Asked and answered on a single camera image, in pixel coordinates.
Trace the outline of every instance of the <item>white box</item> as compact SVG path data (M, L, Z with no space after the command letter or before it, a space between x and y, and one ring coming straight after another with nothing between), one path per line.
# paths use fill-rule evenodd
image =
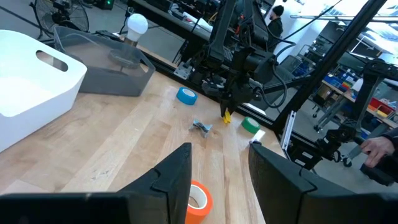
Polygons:
M50 63L56 58L65 72ZM0 30L0 152L66 113L87 68L18 32Z

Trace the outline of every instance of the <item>green tape roll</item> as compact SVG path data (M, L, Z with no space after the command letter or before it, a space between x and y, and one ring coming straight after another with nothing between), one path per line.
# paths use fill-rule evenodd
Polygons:
M250 133L256 134L260 130L260 124L253 118L245 117L242 121L242 126Z

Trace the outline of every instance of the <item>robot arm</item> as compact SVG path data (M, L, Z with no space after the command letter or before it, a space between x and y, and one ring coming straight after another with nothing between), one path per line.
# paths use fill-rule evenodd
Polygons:
M234 4L235 0L221 2L209 43L192 58L195 72L204 72L211 76L211 71L223 64L224 39ZM256 0L244 1L243 18L239 25L239 43L235 48L224 87L220 88L211 82L202 84L208 95L220 99L221 116L224 118L230 116L242 103L248 103L259 96L254 89L262 89L262 84L271 80L276 64L274 54L256 47L265 49L268 40L266 25Z
M317 140L322 153L332 155L344 142L354 141L362 144L364 141L361 138L362 119L377 86L385 78L398 80L398 68L386 64L381 59L375 59L366 64L363 70L363 85L347 120L338 129L329 130L324 138Z

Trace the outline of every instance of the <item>gray plastic tray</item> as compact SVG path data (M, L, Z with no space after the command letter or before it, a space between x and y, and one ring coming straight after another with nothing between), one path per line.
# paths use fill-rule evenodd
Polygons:
M56 27L55 48L87 66L80 92L140 96L155 67L137 48L85 32Z

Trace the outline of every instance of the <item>light bulb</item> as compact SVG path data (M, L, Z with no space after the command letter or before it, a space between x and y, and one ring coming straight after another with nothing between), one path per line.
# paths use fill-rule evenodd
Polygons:
M127 20L127 38L133 42L137 42L142 34L148 30L148 21L141 14L133 14Z

